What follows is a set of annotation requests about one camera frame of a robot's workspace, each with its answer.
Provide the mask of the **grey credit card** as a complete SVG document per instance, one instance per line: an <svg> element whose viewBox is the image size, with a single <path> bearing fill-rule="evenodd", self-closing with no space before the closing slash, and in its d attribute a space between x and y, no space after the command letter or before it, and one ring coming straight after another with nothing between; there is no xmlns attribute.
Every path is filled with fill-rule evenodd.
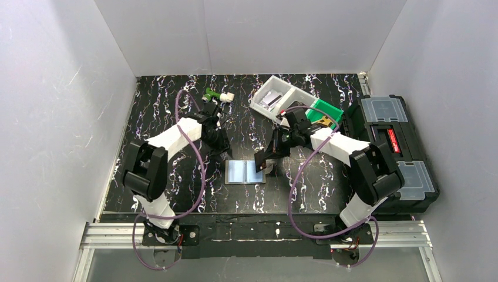
<svg viewBox="0 0 498 282"><path fill-rule="evenodd" d="M257 173L264 171L267 168L266 152L260 150L254 154L255 171Z"/></svg>

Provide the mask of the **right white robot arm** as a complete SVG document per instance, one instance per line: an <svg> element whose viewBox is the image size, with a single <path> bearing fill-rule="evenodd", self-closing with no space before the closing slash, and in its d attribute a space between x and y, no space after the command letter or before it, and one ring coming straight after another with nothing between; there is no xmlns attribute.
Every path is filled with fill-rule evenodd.
<svg viewBox="0 0 498 282"><path fill-rule="evenodd" d="M285 118L288 125L277 126L268 147L255 153L255 169L265 170L268 160L289 156L293 147L307 147L312 151L299 168L300 173L317 153L348 166L353 174L354 194L339 214L344 229L330 234L335 237L370 220L373 211L404 186L405 179L387 143L356 140L342 135L337 126L312 123L306 115L308 109L305 105L292 106L277 115Z"/></svg>

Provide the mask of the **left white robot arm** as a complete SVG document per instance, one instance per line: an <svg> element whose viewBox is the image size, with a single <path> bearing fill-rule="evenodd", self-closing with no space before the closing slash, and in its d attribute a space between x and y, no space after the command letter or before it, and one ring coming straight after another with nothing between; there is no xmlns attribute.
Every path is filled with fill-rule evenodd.
<svg viewBox="0 0 498 282"><path fill-rule="evenodd" d="M167 230L180 218L164 193L168 163L174 155L197 140L210 148L211 155L232 154L227 132L220 123L221 113L219 105L209 102L161 134L141 143L130 143L124 158L122 185L135 195L152 226Z"/></svg>

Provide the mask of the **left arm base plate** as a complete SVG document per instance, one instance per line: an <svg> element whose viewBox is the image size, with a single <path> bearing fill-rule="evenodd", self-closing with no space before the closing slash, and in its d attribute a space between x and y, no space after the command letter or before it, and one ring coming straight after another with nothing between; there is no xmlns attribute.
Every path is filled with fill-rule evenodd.
<svg viewBox="0 0 498 282"><path fill-rule="evenodd" d="M200 228L195 225L174 224L169 229L146 225L142 239L144 246L197 246Z"/></svg>

